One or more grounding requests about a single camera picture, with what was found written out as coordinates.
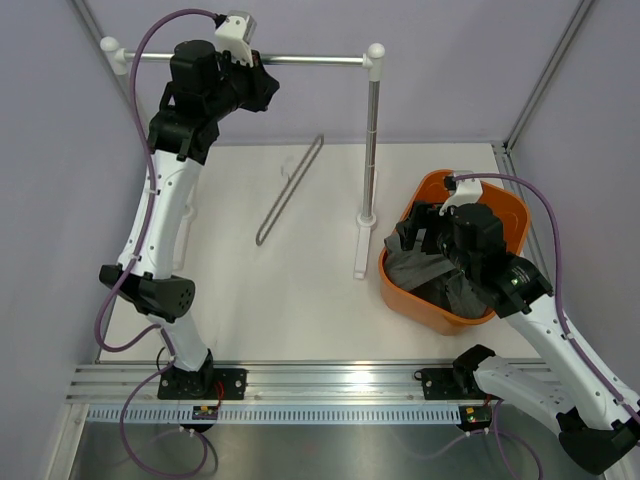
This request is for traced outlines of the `grey clothes hanger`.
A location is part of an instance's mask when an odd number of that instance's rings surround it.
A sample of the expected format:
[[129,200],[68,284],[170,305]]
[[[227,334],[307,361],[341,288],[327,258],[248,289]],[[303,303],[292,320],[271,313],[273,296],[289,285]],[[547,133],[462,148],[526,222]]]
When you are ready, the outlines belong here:
[[279,192],[256,232],[255,244],[257,247],[261,247],[268,238],[276,222],[279,220],[289,201],[298,189],[301,181],[304,179],[308,170],[318,157],[324,143],[325,135],[318,134],[305,151],[293,172],[289,175],[284,187]]

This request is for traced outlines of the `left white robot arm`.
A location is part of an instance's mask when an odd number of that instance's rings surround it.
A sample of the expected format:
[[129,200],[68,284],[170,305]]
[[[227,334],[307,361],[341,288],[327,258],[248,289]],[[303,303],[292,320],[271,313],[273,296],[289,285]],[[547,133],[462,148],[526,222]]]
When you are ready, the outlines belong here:
[[161,336],[169,367],[160,375],[162,400],[213,399],[224,377],[190,313],[193,281],[175,275],[173,258],[187,202],[219,136],[220,121],[242,109],[264,112],[279,88],[253,50],[244,63],[204,40],[179,44],[171,79],[149,123],[151,153],[145,189],[127,245],[100,281],[142,315]]

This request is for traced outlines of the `grey shorts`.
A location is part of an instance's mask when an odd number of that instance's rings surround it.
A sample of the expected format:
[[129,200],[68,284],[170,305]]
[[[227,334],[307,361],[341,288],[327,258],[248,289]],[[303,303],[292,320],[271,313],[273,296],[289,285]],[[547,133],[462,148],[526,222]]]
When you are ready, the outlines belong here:
[[480,319],[487,307],[472,291],[469,281],[441,254],[420,251],[419,232],[411,251],[400,247],[398,233],[385,238],[387,259],[384,269],[391,282],[401,290],[466,319]]

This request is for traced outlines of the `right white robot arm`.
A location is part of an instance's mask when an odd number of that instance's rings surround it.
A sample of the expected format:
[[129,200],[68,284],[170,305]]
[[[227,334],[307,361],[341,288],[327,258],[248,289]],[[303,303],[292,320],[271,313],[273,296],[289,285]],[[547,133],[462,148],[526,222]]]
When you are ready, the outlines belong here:
[[639,395],[606,365],[567,320],[558,295],[537,267],[511,253],[502,221],[484,204],[458,207],[418,201],[396,231],[404,250],[442,254],[469,281],[479,300],[518,331],[555,374],[554,389],[486,347],[454,365],[454,388],[503,399],[546,426],[583,470],[600,475],[639,443]]

